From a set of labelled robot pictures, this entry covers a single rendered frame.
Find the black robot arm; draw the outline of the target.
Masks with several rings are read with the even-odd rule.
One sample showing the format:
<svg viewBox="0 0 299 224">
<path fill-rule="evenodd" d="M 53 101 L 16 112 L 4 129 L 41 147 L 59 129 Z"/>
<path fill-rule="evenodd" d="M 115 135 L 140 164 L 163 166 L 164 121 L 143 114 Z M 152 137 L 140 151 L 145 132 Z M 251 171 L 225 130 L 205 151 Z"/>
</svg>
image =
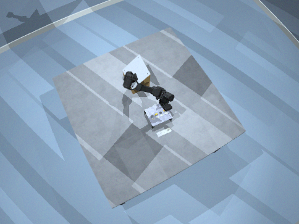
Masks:
<svg viewBox="0 0 299 224">
<path fill-rule="evenodd" d="M 136 73 L 132 73 L 132 71 L 127 71 L 124 75 L 124 82 L 123 82 L 123 87 L 129 90 L 137 90 L 137 91 L 144 91 L 147 93 L 151 93 L 153 96 L 158 97 L 160 99 L 167 99 L 167 103 L 169 103 L 169 101 L 173 101 L 174 100 L 174 95 L 169 93 L 168 91 L 166 91 L 164 88 L 160 87 L 160 86 L 153 86 L 153 87 L 149 87 L 149 86 L 145 86 L 142 85 L 141 83 L 137 82 L 138 77 Z M 134 89 L 130 89 L 131 85 L 133 82 L 137 83 L 136 88 Z"/>
</svg>

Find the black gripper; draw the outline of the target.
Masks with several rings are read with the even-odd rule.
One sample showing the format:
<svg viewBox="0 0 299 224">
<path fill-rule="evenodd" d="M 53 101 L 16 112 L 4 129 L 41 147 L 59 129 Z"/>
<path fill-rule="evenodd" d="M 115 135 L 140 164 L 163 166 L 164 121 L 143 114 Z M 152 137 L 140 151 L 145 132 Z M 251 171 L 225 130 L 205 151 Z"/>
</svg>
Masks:
<svg viewBox="0 0 299 224">
<path fill-rule="evenodd" d="M 171 110 L 172 109 L 172 106 L 167 103 L 167 99 L 160 99 L 158 97 L 156 97 L 156 99 L 158 100 L 159 99 L 159 103 L 161 105 L 161 107 L 167 112 L 168 110 Z"/>
</svg>

